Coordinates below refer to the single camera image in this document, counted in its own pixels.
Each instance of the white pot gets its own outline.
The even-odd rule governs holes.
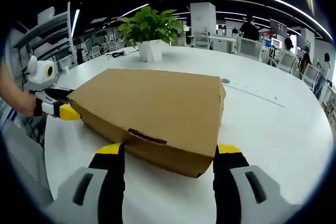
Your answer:
[[[161,61],[162,59],[162,40],[150,40],[144,42],[137,42],[140,59],[145,62]]]

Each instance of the human hand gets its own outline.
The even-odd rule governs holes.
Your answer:
[[[35,94],[29,93],[29,91],[23,91],[17,98],[16,110],[28,117],[34,115],[36,107]]]

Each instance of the white pillar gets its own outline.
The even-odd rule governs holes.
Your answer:
[[[191,3],[191,31],[216,35],[216,7],[211,3]]]
[[[310,56],[310,61],[313,62],[314,50],[315,50],[315,34],[312,31],[308,30],[307,28],[302,28],[301,34],[302,36],[304,36],[306,40],[310,42],[309,56]]]

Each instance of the white round table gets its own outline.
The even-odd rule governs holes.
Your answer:
[[[290,204],[303,204],[330,159],[333,138],[327,118],[308,86],[266,64],[204,49],[162,48],[161,62],[141,62],[138,52],[115,59],[100,56],[60,77],[58,87],[76,89],[107,68],[157,69],[220,76],[278,98],[283,106],[225,87],[218,141],[239,147],[281,188]],[[97,149],[109,144],[81,121],[47,119],[45,163],[52,196]],[[124,223],[215,223],[213,168],[200,178],[170,173],[125,156]]]

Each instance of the cardboard box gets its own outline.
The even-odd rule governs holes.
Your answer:
[[[226,93],[219,77],[108,69],[69,95],[82,120],[166,170],[198,177],[215,156]]]

